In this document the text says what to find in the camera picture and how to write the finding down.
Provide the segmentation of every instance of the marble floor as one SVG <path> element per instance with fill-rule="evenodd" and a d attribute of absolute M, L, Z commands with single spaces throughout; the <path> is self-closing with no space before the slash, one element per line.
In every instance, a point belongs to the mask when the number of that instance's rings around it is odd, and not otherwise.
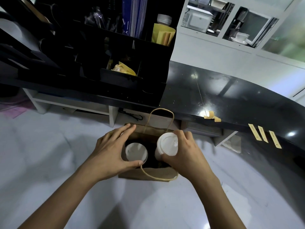
<path fill-rule="evenodd" d="M 115 127 L 131 121 L 119 114 Z M 0 113 L 0 228 L 17 228 L 110 130 L 106 116 L 69 114 L 59 106 L 44 115 L 28 110 L 15 119 Z M 304 172 L 289 153 L 243 135 L 241 154 L 215 148 L 208 137 L 195 139 L 247 228 L 305 228 Z M 117 177 L 99 182 L 66 228 L 210 227 L 192 185 L 179 176 L 169 183 Z"/>

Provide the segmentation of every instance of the stack of paper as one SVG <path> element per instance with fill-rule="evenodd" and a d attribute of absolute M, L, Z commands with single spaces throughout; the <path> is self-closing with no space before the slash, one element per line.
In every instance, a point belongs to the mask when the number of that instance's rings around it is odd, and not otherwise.
<path fill-rule="evenodd" d="M 175 33 L 176 30 L 174 28 L 155 23 L 152 31 L 151 42 L 162 44 L 164 46 L 169 46 Z"/>
<path fill-rule="evenodd" d="M 142 34 L 147 0 L 122 0 L 123 34 L 139 38 Z"/>

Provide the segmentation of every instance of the white plate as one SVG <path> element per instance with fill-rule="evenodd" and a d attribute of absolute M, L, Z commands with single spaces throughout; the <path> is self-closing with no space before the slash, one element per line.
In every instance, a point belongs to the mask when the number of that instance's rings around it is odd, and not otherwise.
<path fill-rule="evenodd" d="M 232 40 L 233 42 L 237 42 L 237 43 L 243 44 L 243 45 L 247 45 L 247 44 L 248 44 L 246 41 L 243 41 L 243 42 L 236 41 L 235 37 L 231 37 L 231 40 Z"/>

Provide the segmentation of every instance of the plastic container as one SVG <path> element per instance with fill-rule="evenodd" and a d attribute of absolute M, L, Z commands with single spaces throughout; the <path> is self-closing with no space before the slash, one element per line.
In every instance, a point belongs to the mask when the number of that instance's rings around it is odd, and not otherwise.
<path fill-rule="evenodd" d="M 198 0 L 199 4 L 208 5 L 210 0 Z"/>
<path fill-rule="evenodd" d="M 158 14 L 157 22 L 159 24 L 169 26 L 172 22 L 172 17 L 165 14 Z"/>
<path fill-rule="evenodd" d="M 212 0 L 211 2 L 211 6 L 219 8 L 219 9 L 223 9 L 223 7 L 227 4 L 227 1 L 223 1 L 223 0 Z"/>
<path fill-rule="evenodd" d="M 160 161 L 161 154 L 175 156 L 178 152 L 178 138 L 172 132 L 167 132 L 159 137 L 157 148 L 155 150 L 155 158 Z"/>
<path fill-rule="evenodd" d="M 125 148 L 125 154 L 128 161 L 143 161 L 143 164 L 147 161 L 148 152 L 145 146 L 140 143 L 131 143 Z"/>

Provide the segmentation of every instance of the person's left hand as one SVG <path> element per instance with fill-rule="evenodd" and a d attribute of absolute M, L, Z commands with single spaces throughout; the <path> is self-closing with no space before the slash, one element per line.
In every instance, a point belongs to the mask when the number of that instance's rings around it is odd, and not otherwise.
<path fill-rule="evenodd" d="M 122 147 L 135 129 L 136 125 L 130 127 L 130 124 L 127 124 L 99 138 L 92 154 L 78 168 L 82 177 L 95 184 L 141 166 L 142 161 L 126 162 L 121 158 Z"/>

